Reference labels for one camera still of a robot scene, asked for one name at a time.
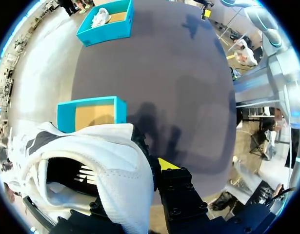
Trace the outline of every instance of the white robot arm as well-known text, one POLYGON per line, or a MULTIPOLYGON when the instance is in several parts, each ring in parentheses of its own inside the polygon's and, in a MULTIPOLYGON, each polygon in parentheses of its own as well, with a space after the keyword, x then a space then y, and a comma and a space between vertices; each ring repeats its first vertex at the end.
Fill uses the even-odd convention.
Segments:
POLYGON ((263 58, 234 82, 236 102, 241 106, 280 108, 291 127, 300 129, 300 61, 287 35, 256 1, 220 1, 227 7, 244 7, 250 21, 263 32, 263 58))

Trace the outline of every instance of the teal box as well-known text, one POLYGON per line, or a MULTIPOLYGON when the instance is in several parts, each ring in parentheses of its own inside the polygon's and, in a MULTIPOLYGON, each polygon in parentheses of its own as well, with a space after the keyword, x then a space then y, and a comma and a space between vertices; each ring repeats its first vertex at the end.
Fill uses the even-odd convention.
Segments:
POLYGON ((108 40, 130 37, 131 25, 134 17, 133 0, 118 0, 92 8, 89 14, 82 22, 76 36, 81 40, 84 46, 101 43, 108 40), (99 12, 100 8, 105 8, 112 16, 105 25, 91 28, 92 19, 99 12), (126 12, 124 20, 112 22, 117 17, 116 13, 126 12))
POLYGON ((127 104, 117 96, 93 97, 74 101, 61 102, 57 106, 58 129, 64 133, 75 131, 76 108, 81 106, 114 106, 114 123, 126 123, 127 104))

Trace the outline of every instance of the white sneaker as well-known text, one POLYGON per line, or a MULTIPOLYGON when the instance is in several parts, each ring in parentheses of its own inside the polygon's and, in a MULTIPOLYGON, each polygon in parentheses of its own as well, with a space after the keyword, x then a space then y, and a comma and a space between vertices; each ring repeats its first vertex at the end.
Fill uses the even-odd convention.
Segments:
POLYGON ((236 163, 237 161, 239 161, 239 158, 237 157, 237 156, 233 156, 233 158, 232 158, 232 162, 233 163, 236 163))
POLYGON ((43 123, 22 141, 20 192, 49 216, 66 217, 71 209, 90 214, 96 197, 80 188, 94 188, 109 219, 125 233, 146 233, 154 183, 132 132, 132 124, 104 124, 65 134, 43 123))

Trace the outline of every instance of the concrete floor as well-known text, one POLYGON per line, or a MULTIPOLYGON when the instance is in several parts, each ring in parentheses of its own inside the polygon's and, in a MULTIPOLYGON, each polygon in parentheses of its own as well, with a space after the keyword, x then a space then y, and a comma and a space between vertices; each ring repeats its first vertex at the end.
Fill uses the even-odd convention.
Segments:
MULTIPOLYGON (((70 18, 59 8, 36 29, 14 74, 15 85, 9 110, 13 135, 44 121, 56 124, 57 103, 71 98, 75 67, 82 47, 75 34, 84 17, 76 14, 70 18)), ((225 50, 230 47, 226 43, 222 45, 225 50)), ((244 124, 244 129, 251 133, 256 128, 254 123, 244 124)), ((260 159, 249 155, 249 150, 250 135, 237 133, 234 154, 254 171, 260 166, 260 159)), ((237 177, 232 170, 230 179, 237 177)), ((218 194, 215 194, 203 200, 211 202, 217 197, 218 194)), ((16 201, 15 207, 30 226, 46 233, 29 212, 25 214, 21 200, 16 201)), ((225 214, 209 212, 208 215, 213 218, 225 214)), ((150 228, 158 233, 167 233, 162 206, 151 208, 150 228)))

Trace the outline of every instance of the gray table surface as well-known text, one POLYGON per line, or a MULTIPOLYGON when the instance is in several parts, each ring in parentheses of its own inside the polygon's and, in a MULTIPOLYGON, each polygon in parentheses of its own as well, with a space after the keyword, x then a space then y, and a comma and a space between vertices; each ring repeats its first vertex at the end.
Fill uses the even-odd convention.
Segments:
POLYGON ((224 187, 236 137, 230 69, 197 7, 134 0, 131 37, 80 52, 72 99, 118 96, 152 154, 193 175, 200 196, 224 187))

